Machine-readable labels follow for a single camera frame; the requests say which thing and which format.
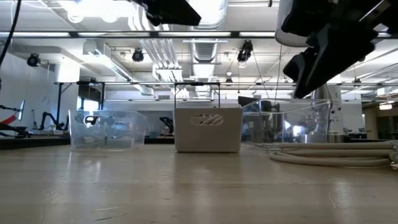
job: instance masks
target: coiled white cable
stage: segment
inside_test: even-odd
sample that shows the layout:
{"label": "coiled white cable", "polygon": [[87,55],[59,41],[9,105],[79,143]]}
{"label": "coiled white cable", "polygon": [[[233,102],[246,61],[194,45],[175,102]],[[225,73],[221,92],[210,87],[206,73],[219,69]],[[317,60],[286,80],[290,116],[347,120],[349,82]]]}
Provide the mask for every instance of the coiled white cable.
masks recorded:
{"label": "coiled white cable", "polygon": [[281,144],[270,158],[314,166],[377,167],[398,163],[398,143]]}

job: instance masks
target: robotic arm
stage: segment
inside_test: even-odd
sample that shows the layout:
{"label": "robotic arm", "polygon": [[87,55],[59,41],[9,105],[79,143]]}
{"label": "robotic arm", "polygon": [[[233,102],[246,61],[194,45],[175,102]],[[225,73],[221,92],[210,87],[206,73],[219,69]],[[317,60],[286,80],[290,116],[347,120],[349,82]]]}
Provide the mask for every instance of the robotic arm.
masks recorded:
{"label": "robotic arm", "polygon": [[305,97],[363,60],[374,50],[377,25],[383,24],[389,34],[396,34],[397,5],[397,0],[282,0],[279,14],[281,10],[290,11],[281,30],[306,37],[309,46],[284,68],[284,73],[297,83],[294,96]]}
{"label": "robotic arm", "polygon": [[128,0],[144,7],[147,18],[154,26],[177,24],[197,26],[199,14],[186,0]]}

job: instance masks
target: spotlight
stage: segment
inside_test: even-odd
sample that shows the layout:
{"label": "spotlight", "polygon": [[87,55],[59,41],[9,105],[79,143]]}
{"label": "spotlight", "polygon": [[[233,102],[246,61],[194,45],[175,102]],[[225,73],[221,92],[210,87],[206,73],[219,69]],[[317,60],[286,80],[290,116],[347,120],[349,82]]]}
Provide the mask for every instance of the spotlight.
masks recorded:
{"label": "spotlight", "polygon": [[132,55],[132,60],[135,62],[142,62],[144,60],[144,54],[142,54],[142,49],[136,49]]}
{"label": "spotlight", "polygon": [[30,67],[38,67],[42,63],[41,59],[39,59],[39,54],[33,53],[30,55],[30,57],[27,59],[26,63]]}
{"label": "spotlight", "polygon": [[232,78],[227,78],[227,79],[225,80],[225,82],[226,82],[226,83],[233,83]]}
{"label": "spotlight", "polygon": [[251,40],[245,40],[241,47],[241,50],[239,51],[238,61],[246,62],[250,58],[252,51],[253,51],[253,44],[251,43]]}

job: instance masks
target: clear plastic bin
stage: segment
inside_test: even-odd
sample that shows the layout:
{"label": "clear plastic bin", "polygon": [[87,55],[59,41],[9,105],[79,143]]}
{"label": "clear plastic bin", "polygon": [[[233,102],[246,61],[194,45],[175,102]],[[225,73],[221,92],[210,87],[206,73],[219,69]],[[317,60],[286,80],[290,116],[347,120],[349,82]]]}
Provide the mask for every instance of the clear plastic bin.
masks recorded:
{"label": "clear plastic bin", "polygon": [[255,101],[243,106],[242,142],[257,146],[327,142],[330,108],[330,100]]}
{"label": "clear plastic bin", "polygon": [[72,151],[126,151],[144,145],[147,118],[135,111],[69,111]]}

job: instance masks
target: workbench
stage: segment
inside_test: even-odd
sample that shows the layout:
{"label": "workbench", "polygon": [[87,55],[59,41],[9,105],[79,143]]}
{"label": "workbench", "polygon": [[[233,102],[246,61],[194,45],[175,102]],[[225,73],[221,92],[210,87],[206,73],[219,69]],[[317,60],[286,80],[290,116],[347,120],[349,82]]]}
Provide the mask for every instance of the workbench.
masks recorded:
{"label": "workbench", "polygon": [[258,147],[0,151],[0,223],[397,223],[398,171],[284,164]]}

